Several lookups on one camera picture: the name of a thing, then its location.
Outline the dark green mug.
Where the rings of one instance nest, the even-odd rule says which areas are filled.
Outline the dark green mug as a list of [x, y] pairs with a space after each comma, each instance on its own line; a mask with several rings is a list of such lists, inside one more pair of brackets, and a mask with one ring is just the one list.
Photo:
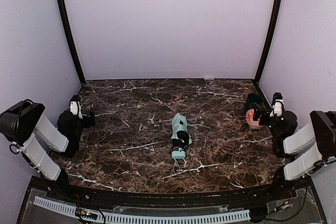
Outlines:
[[244, 107], [245, 111], [247, 112], [248, 110], [252, 109], [255, 104], [262, 106], [263, 98], [256, 93], [248, 94]]

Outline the black and mint umbrella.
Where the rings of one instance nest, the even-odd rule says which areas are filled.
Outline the black and mint umbrella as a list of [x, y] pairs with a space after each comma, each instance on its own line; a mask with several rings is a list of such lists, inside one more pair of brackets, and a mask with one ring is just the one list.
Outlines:
[[174, 161], [172, 168], [173, 174], [177, 175], [180, 171], [179, 160], [186, 158], [186, 149], [192, 144], [192, 137], [187, 129], [186, 116], [177, 113], [172, 118], [172, 152], [171, 157]]

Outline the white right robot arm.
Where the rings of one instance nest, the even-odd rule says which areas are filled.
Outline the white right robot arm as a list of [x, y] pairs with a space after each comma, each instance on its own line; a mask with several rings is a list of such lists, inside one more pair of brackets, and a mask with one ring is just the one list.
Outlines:
[[272, 106], [253, 103], [247, 111], [247, 122], [266, 126], [272, 135], [272, 151], [277, 158], [292, 161], [275, 172], [275, 185], [311, 176], [322, 166], [335, 162], [335, 112], [312, 111], [310, 122], [297, 129], [297, 116], [285, 110], [281, 93], [273, 94]]

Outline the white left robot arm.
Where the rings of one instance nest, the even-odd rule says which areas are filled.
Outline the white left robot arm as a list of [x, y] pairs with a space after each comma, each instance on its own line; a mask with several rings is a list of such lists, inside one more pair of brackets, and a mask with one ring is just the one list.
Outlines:
[[23, 158], [42, 176], [59, 184], [68, 183], [66, 171], [49, 156], [53, 151], [60, 156], [73, 158], [80, 147], [83, 129], [95, 125], [95, 114], [82, 113], [81, 98], [74, 95], [69, 108], [54, 125], [45, 113], [42, 103], [30, 99], [20, 101], [1, 113], [1, 134], [10, 142], [9, 149]]

